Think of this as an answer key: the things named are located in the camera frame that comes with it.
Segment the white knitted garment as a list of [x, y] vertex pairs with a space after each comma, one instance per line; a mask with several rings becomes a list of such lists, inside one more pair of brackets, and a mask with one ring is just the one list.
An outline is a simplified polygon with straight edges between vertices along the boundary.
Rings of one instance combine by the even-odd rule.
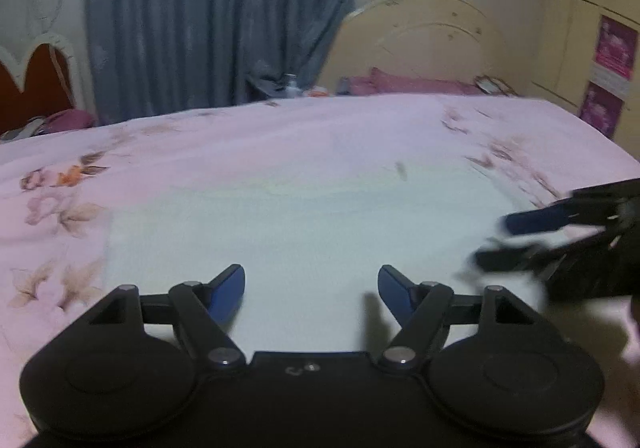
[[462, 294], [487, 285], [474, 251], [528, 199], [475, 168], [378, 172], [334, 183], [176, 189], [114, 212], [103, 282], [162, 293], [239, 264], [229, 326], [245, 353], [381, 350], [396, 332], [378, 298], [383, 265]]

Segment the magenta wardrobe poster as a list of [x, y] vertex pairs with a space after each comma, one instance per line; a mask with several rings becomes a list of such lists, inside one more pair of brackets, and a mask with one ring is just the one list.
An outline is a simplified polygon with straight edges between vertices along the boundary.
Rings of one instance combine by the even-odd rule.
[[578, 117], [607, 138], [612, 138], [623, 106], [618, 97], [589, 82]]
[[614, 74], [630, 80], [639, 34], [634, 28], [608, 16], [602, 16], [594, 61]]

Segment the pink floral bed sheet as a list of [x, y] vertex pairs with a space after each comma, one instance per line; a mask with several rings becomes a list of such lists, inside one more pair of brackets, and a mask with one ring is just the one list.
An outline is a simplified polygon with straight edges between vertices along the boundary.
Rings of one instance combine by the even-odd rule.
[[562, 108], [488, 96], [295, 98], [3, 144], [2, 445], [34, 432], [18, 395], [25, 362], [113, 289], [103, 275], [115, 211], [176, 189], [450, 167], [494, 175], [528, 209], [639, 173], [629, 153]]

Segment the magenta pillow on far bed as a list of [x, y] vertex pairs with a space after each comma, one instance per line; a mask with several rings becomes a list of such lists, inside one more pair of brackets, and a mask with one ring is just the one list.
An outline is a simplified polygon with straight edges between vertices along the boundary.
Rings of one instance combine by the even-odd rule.
[[336, 94], [370, 96], [378, 94], [447, 94], [482, 95], [474, 84], [451, 80], [433, 80], [396, 76], [373, 67], [366, 76], [343, 77], [338, 80]]

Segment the cream arched headboard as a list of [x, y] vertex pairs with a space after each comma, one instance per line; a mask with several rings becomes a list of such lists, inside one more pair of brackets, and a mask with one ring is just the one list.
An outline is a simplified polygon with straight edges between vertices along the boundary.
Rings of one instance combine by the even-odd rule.
[[518, 87], [518, 67], [497, 25], [465, 0], [374, 0], [342, 21], [316, 80], [333, 92], [372, 68], [412, 78]]

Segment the magenta pillow near red headboard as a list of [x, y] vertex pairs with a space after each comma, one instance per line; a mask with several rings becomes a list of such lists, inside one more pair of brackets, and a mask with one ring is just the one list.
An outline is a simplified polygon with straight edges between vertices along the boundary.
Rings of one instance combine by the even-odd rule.
[[49, 117], [32, 118], [24, 127], [3, 132], [1, 134], [1, 142], [12, 142], [38, 135], [90, 129], [95, 125], [96, 118], [90, 112], [80, 109], [65, 109]]

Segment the white lotion bottle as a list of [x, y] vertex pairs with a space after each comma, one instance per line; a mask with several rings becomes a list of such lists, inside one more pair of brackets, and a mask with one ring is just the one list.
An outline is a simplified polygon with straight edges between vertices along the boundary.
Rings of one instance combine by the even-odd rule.
[[302, 96], [302, 91], [299, 89], [296, 75], [285, 74], [283, 80], [284, 94], [286, 98], [296, 98]]

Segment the cream wardrobe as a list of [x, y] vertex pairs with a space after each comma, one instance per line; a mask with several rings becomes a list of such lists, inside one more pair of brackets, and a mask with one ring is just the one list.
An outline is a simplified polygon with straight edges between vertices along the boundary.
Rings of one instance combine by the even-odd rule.
[[623, 101], [611, 138], [639, 153], [639, 41], [634, 73], [626, 80], [594, 61], [602, 16], [639, 33], [639, 0], [544, 0], [544, 19], [530, 94], [578, 116], [589, 82]]

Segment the red white scalloped headboard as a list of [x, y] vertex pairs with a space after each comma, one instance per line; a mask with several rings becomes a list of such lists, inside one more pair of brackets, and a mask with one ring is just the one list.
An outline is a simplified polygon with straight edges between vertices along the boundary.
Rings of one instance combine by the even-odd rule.
[[58, 34], [41, 34], [22, 58], [1, 48], [1, 132], [25, 127], [36, 117], [85, 109], [76, 53]]

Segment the blue grey curtain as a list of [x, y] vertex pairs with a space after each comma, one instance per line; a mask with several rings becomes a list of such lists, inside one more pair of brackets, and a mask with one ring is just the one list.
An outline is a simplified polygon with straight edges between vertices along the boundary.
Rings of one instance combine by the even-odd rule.
[[308, 90], [355, 0], [86, 0], [105, 124]]

